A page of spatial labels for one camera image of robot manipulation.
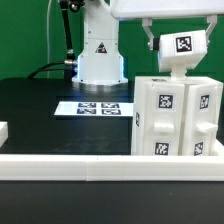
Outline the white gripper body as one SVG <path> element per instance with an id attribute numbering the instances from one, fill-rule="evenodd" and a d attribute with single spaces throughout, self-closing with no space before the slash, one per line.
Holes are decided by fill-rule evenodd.
<path id="1" fill-rule="evenodd" d="M 117 19 L 192 18 L 224 14 L 224 0 L 110 0 Z"/>

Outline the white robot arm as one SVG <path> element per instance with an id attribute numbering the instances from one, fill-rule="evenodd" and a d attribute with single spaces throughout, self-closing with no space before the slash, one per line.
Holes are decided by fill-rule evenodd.
<path id="1" fill-rule="evenodd" d="M 224 0 L 83 0 L 84 49 L 78 56 L 75 82 L 91 86 L 125 83 L 123 57 L 118 51 L 119 22 L 139 19 L 149 37 L 149 48 L 158 52 L 158 67 L 173 77 L 184 77 L 207 53 L 209 35 L 224 15 Z M 202 31 L 155 38 L 150 30 L 156 19 L 205 17 Z"/>

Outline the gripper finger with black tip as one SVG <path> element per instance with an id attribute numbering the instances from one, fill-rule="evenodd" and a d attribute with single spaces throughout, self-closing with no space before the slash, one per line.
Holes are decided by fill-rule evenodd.
<path id="1" fill-rule="evenodd" d="M 208 27 L 206 29 L 206 42 L 210 43 L 209 37 L 217 25 L 218 16 L 217 15 L 210 15 L 206 17 L 206 22 Z"/>
<path id="2" fill-rule="evenodd" d="M 156 38 L 151 31 L 153 20 L 150 18 L 142 19 L 142 28 L 145 31 L 147 37 L 149 38 L 148 46 L 151 51 L 159 50 L 159 38 Z"/>

